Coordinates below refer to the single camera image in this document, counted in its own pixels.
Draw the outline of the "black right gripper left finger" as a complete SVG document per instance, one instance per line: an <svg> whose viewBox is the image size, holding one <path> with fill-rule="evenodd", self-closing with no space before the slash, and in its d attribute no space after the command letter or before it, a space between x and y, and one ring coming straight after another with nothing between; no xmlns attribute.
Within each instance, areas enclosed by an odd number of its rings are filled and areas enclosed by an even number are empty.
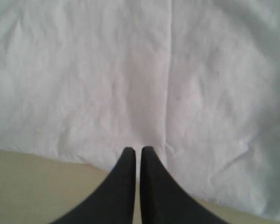
<svg viewBox="0 0 280 224"><path fill-rule="evenodd" d="M54 224L131 224L136 188L136 154L123 149L104 181L84 201Z"/></svg>

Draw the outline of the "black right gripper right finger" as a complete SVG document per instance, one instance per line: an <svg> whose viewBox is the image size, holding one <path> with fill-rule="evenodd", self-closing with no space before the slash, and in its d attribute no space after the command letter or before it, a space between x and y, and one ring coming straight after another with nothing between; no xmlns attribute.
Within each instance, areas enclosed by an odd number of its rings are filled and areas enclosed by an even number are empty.
<svg viewBox="0 0 280 224"><path fill-rule="evenodd" d="M225 224L192 197L163 166L153 147L144 147L140 164L143 224Z"/></svg>

